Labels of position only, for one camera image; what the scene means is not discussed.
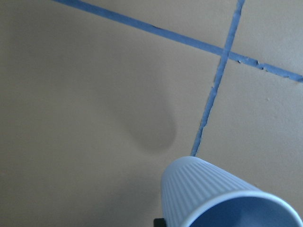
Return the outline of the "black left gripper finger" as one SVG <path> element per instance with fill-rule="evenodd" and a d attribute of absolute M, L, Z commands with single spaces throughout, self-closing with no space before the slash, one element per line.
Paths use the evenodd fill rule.
<path fill-rule="evenodd" d="M 155 218 L 153 220 L 153 227 L 166 227 L 166 221 L 164 218 Z"/>

